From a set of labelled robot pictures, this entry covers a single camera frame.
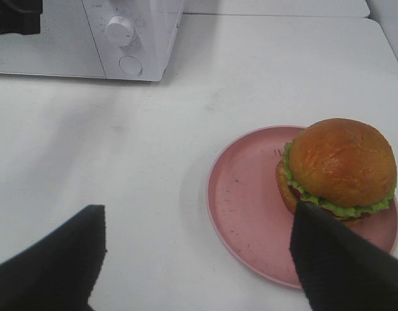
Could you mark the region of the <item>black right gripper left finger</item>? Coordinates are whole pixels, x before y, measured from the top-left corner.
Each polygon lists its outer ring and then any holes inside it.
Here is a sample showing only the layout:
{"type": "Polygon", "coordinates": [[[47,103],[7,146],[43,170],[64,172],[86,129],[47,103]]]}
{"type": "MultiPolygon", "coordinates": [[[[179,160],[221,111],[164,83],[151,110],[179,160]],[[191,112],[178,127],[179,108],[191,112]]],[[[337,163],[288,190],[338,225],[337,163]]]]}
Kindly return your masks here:
{"type": "Polygon", "coordinates": [[[106,253],[105,207],[88,205],[0,264],[0,310],[91,310],[106,253]]]}

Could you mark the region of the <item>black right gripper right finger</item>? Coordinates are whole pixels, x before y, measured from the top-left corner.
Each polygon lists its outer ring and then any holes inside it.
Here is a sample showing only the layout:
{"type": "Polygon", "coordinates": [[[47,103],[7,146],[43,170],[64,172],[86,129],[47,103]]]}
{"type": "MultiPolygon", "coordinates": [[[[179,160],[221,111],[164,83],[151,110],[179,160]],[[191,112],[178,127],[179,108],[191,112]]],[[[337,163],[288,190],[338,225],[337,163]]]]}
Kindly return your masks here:
{"type": "Polygon", "coordinates": [[[312,310],[398,310],[398,259],[299,201],[290,252],[312,310]]]}

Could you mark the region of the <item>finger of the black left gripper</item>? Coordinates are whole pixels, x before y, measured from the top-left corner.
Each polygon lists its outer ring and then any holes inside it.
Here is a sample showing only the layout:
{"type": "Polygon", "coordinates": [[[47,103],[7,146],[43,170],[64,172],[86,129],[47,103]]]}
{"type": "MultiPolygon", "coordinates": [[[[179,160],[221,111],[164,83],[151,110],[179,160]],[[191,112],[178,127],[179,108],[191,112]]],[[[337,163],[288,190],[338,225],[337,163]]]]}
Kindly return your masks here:
{"type": "Polygon", "coordinates": [[[0,35],[41,32],[42,0],[0,0],[0,35]]]}

